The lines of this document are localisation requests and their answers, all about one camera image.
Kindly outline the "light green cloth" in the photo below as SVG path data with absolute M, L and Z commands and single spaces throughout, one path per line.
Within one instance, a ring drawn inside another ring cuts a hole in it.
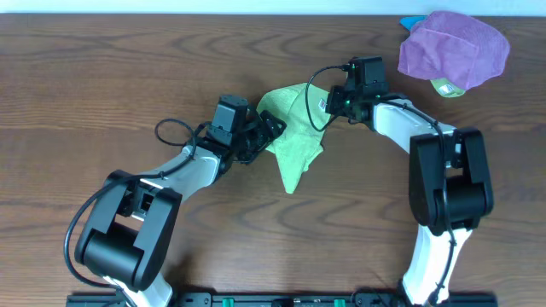
M 294 193 L 302 174 L 323 152 L 324 133 L 317 129 L 330 120 L 330 115 L 325 113 L 327 97 L 326 90 L 302 83 L 266 93 L 257 106 L 260 113 L 267 110 L 287 124 L 267 150 L 276 156 L 288 194 Z

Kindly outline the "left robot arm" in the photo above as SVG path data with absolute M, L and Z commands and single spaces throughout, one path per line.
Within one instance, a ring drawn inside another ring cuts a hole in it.
M 112 172 L 68 226 L 67 267 L 86 284 L 114 289 L 126 306 L 173 305 L 176 295 L 160 271 L 181 205 L 232 163 L 252 163 L 286 128 L 268 111 L 219 107 L 211 122 L 189 129 L 180 154 L 162 166 L 139 175 Z M 83 277 L 75 263 L 101 281 Z

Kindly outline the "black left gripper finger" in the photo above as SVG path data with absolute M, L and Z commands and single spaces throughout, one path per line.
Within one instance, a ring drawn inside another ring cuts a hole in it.
M 282 135 L 287 128 L 287 124 L 278 118 L 262 119 L 261 132 L 261 147 L 260 150 L 266 149 L 273 141 Z
M 276 128 L 276 117 L 269 111 L 264 110 L 258 115 L 258 127 L 260 128 Z

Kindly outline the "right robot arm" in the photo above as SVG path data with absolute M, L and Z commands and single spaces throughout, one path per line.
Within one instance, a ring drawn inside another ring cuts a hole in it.
M 409 205 L 418 230 L 399 283 L 402 300 L 407 306 L 454 304 L 449 284 L 457 258 L 494 205 L 482 133 L 442 124 L 405 96 L 370 85 L 334 86 L 325 111 L 366 125 L 409 154 Z

